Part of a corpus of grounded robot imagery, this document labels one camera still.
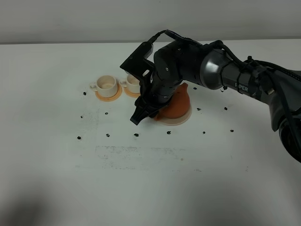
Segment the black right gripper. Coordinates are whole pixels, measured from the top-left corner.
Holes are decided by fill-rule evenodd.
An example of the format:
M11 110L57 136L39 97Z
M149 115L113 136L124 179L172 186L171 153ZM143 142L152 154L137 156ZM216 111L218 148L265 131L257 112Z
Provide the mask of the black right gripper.
M146 93L135 101L136 109L130 121L138 125L145 118L168 118L166 105L174 91L182 81L179 72L179 56L182 53L182 44L168 44L154 54L154 71L150 77L150 85Z

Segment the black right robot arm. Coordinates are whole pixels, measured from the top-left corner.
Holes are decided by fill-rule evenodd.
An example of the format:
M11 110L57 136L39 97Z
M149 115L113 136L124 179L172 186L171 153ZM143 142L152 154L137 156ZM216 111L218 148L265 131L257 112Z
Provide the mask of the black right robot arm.
M240 61L221 41L202 45L175 40L147 56L152 42L143 42L121 65L137 78L141 96L131 117L139 124L168 105L182 81L208 89L230 88L269 106L271 126L287 152L301 159L301 74L249 57Z

